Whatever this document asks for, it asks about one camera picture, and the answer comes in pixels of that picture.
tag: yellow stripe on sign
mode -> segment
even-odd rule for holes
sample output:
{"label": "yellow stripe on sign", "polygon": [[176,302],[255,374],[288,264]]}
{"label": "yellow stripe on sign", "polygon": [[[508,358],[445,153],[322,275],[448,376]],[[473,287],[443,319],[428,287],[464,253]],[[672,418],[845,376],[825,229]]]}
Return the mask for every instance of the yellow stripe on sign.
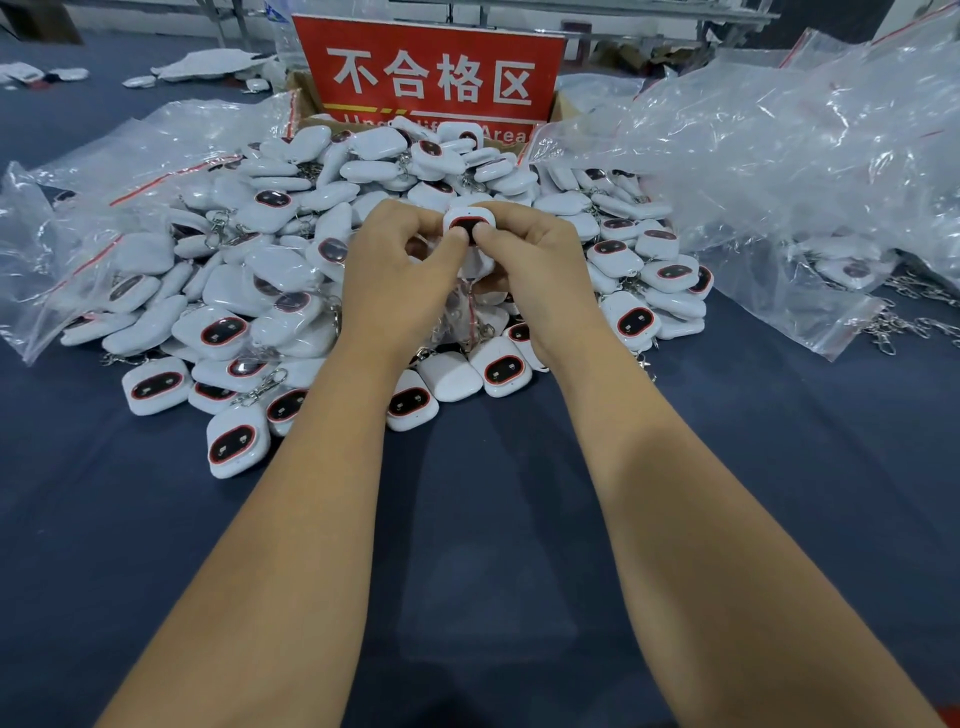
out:
{"label": "yellow stripe on sign", "polygon": [[355,107],[350,104],[324,104],[328,109],[336,109],[338,111],[365,111],[366,113],[377,113],[380,111],[379,107]]}

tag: dark blue table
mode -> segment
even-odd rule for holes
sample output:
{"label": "dark blue table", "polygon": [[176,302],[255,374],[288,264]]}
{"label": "dark blue table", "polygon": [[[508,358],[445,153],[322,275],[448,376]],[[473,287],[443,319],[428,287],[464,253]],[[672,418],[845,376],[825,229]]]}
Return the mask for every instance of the dark blue table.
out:
{"label": "dark blue table", "polygon": [[[0,163],[29,168],[175,99],[249,100],[220,85],[120,85],[211,42],[0,40],[0,60],[92,71],[0,91]],[[901,307],[960,324],[935,303]],[[960,702],[960,352],[939,336],[897,343],[887,357],[861,337],[829,364],[714,294],[706,332],[650,358],[662,392],[921,689]],[[92,724],[260,475],[214,480],[206,416],[136,418],[122,369],[56,345],[27,369],[0,348],[0,725]],[[346,725],[669,718],[551,376],[389,433],[383,473]]]}

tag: white line on sign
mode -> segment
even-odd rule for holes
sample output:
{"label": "white line on sign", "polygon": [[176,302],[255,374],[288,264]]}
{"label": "white line on sign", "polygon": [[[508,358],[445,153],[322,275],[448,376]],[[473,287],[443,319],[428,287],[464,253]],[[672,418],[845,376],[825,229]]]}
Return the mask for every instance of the white line on sign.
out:
{"label": "white line on sign", "polygon": [[505,124],[542,124],[533,119],[508,119],[506,116],[477,116],[475,113],[441,113],[440,111],[410,111],[410,116],[429,116],[437,119],[463,119],[464,121],[497,121]]}

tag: right hand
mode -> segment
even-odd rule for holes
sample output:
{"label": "right hand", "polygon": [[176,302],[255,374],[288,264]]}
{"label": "right hand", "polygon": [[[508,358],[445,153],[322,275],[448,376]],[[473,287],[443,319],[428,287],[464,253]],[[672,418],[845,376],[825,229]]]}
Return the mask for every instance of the right hand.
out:
{"label": "right hand", "polygon": [[478,288],[485,283],[481,290],[513,294],[540,361],[556,369],[584,346],[588,332],[609,331],[593,295],[580,237],[570,223],[514,203],[477,206],[493,213],[497,229],[478,225],[473,239],[506,273],[506,280],[483,279]]}

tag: right arm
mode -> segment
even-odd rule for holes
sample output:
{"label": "right arm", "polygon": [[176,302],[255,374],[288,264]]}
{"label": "right arm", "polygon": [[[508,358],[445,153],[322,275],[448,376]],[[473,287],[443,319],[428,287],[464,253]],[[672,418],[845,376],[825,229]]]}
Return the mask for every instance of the right arm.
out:
{"label": "right arm", "polygon": [[478,226],[474,238],[505,269],[564,393],[636,638],[684,728],[942,728],[616,339],[572,227],[527,207],[483,206],[506,230]]}

